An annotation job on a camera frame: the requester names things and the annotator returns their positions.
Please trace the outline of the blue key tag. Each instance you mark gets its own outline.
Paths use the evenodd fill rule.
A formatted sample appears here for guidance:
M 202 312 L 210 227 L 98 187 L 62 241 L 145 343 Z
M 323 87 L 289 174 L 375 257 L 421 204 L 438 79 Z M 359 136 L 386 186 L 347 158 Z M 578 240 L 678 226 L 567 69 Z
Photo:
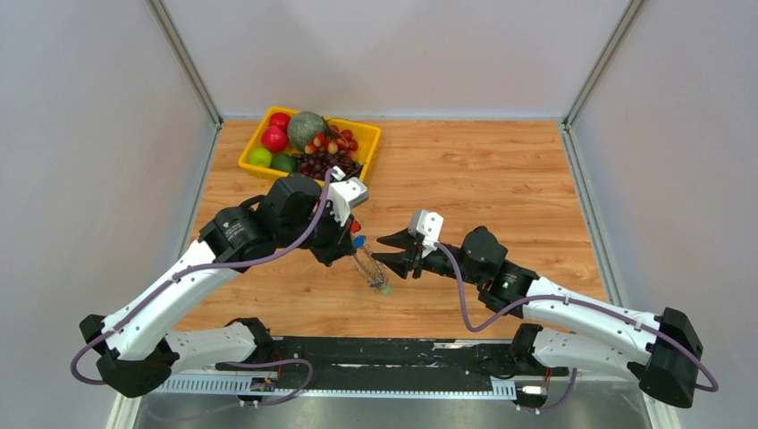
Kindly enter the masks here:
M 366 236 L 358 235 L 353 238 L 352 245 L 355 249 L 363 248 L 366 245 Z

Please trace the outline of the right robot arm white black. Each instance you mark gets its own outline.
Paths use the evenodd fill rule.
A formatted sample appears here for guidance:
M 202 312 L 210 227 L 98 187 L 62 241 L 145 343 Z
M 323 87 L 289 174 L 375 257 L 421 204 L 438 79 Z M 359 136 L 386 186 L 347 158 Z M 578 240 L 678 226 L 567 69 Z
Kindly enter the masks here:
M 506 315 L 523 319 L 510 346 L 522 373 L 539 366 L 570 367 L 637 383 L 646 395 L 676 408 L 691 408 L 701 385 L 703 344 L 686 313 L 665 307 L 659 314 L 618 307 L 574 292 L 510 262 L 507 248 L 486 227 L 470 231 L 460 246 L 441 243 L 426 231 L 405 230 L 379 238 L 392 253 L 372 258 L 400 278 L 424 272 L 450 277 L 459 298 L 466 285 L 493 312 L 479 332 Z

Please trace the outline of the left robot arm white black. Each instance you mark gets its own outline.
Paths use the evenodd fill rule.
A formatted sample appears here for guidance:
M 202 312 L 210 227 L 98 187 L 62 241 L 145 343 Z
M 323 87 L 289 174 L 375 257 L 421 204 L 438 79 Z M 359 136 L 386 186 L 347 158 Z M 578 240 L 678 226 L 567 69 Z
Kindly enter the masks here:
M 189 370 L 272 366 L 273 338 L 255 317 L 196 332 L 179 332 L 176 324 L 249 268 L 293 250 L 305 249 L 327 266 L 353 256 L 352 211 L 367 198 L 362 181 L 331 169 L 324 184 L 292 173 L 264 195 L 219 211 L 178 261 L 131 303 L 80 322 L 84 349 L 98 355 L 96 384 L 137 398 Z

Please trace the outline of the grey disc keyring with rings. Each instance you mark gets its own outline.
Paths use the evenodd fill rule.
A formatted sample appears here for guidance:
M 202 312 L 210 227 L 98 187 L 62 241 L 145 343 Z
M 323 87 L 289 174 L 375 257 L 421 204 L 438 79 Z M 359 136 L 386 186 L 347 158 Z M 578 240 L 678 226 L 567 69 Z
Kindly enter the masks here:
M 382 294 L 380 289 L 383 286 L 390 286 L 389 279 L 382 264 L 377 263 L 372 258 L 373 254 L 374 252 L 366 243 L 363 248 L 356 249 L 353 260 L 358 273 L 364 278 L 368 287 Z

